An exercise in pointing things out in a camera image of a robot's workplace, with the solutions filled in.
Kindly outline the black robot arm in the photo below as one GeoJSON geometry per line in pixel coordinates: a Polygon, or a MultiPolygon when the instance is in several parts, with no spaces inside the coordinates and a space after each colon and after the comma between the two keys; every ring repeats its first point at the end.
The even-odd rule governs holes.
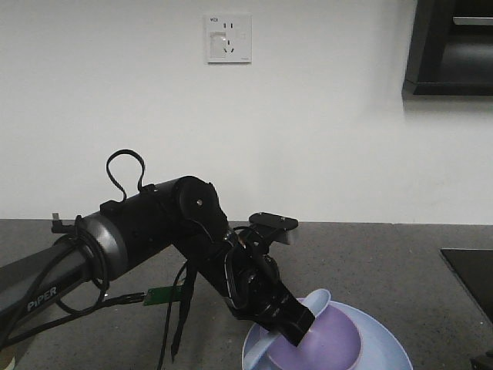
{"type": "Polygon", "coordinates": [[[252,214],[232,228],[211,183],[182,177],[142,187],[137,195],[103,203],[71,225],[55,220],[55,243],[1,269],[1,344],[12,332],[79,285],[105,291],[114,281],[168,246],[186,259],[189,279],[202,275],[240,320],[280,332],[297,345],[314,315],[286,288],[273,242],[286,243],[295,219],[252,214]]]}

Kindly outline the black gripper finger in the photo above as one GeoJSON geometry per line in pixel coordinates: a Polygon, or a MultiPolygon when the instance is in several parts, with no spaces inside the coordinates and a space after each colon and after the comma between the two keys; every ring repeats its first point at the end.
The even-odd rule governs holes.
{"type": "Polygon", "coordinates": [[[298,346],[314,323],[315,316],[302,304],[290,304],[281,308],[278,315],[277,330],[293,346],[298,346]]]}

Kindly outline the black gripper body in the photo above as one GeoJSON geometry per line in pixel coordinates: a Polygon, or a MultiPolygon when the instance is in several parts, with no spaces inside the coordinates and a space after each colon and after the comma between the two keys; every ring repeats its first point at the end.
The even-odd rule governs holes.
{"type": "Polygon", "coordinates": [[[221,240],[221,295],[236,318],[268,331],[277,330],[281,308],[299,304],[281,280],[270,245],[252,227],[230,228],[221,240]]]}

